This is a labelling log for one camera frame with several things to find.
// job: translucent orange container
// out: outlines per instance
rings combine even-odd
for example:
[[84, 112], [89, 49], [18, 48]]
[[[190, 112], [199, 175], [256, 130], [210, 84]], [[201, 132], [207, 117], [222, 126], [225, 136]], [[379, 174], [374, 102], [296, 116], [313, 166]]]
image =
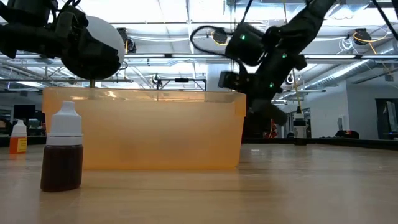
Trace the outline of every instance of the translucent orange container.
[[232, 92], [46, 88], [43, 111], [62, 101], [82, 116], [84, 169], [232, 169], [246, 96]]

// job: table surface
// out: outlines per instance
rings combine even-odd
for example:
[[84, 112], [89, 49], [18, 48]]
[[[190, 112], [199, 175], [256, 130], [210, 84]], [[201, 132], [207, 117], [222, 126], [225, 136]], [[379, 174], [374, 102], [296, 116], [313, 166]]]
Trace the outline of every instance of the table surface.
[[0, 150], [0, 223], [397, 223], [398, 152], [244, 145], [236, 170], [89, 171], [40, 191], [42, 147]]

